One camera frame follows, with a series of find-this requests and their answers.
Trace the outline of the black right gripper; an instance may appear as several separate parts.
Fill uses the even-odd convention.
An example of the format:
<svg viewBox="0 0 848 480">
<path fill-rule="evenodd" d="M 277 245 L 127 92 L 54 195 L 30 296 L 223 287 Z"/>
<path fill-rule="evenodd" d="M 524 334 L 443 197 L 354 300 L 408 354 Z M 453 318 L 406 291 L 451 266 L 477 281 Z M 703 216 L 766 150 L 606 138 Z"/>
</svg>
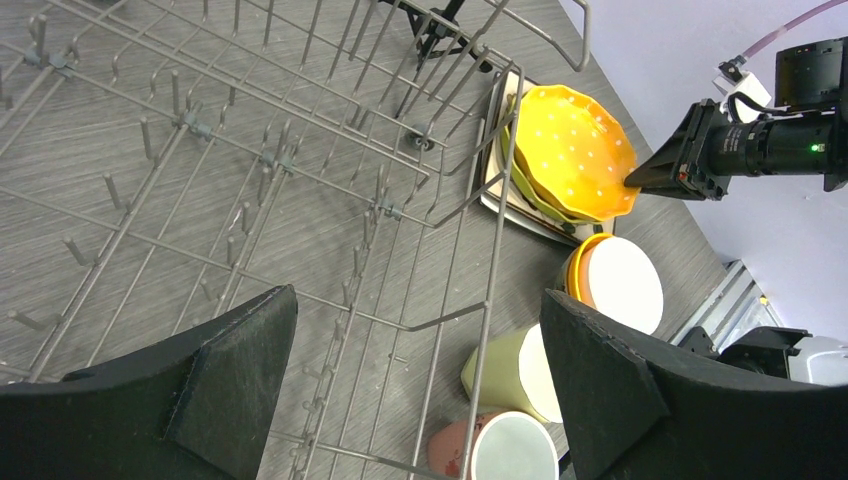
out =
<svg viewBox="0 0 848 480">
<path fill-rule="evenodd" d="M 808 43 L 775 56 L 773 108 L 748 123 L 718 104 L 691 105 L 671 137 L 624 179 L 643 194 L 720 200 L 727 176 L 821 175 L 823 190 L 847 185 L 847 39 Z"/>
</svg>

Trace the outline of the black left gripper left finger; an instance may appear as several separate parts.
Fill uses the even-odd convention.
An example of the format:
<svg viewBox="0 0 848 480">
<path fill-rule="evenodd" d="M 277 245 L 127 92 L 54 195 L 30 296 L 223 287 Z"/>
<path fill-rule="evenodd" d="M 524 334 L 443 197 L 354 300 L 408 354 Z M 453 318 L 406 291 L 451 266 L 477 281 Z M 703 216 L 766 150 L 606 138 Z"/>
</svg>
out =
<svg viewBox="0 0 848 480">
<path fill-rule="evenodd" d="M 53 383 L 1 390 L 5 479 L 252 479 L 295 338 L 276 286 L 198 326 Z"/>
</svg>

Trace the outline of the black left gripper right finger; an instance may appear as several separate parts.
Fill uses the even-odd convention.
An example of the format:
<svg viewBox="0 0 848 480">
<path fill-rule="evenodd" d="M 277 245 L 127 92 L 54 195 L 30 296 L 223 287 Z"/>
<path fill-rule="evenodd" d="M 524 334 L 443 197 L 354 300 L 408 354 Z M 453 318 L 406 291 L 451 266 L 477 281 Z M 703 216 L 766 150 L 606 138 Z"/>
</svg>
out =
<svg viewBox="0 0 848 480">
<path fill-rule="evenodd" d="M 847 390 L 705 358 L 558 290 L 539 315 L 577 479 L 843 479 Z"/>
</svg>

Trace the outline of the orange polka dot plate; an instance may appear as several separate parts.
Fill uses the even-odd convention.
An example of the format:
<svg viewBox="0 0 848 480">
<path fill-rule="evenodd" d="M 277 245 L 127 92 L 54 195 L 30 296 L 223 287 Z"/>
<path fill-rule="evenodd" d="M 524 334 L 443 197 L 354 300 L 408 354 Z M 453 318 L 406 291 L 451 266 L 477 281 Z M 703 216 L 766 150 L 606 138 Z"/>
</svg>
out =
<svg viewBox="0 0 848 480">
<path fill-rule="evenodd" d="M 639 190 L 624 185 L 638 155 L 594 98 L 539 85 L 516 98 L 514 158 L 533 192 L 556 211 L 604 222 L 629 214 Z"/>
</svg>

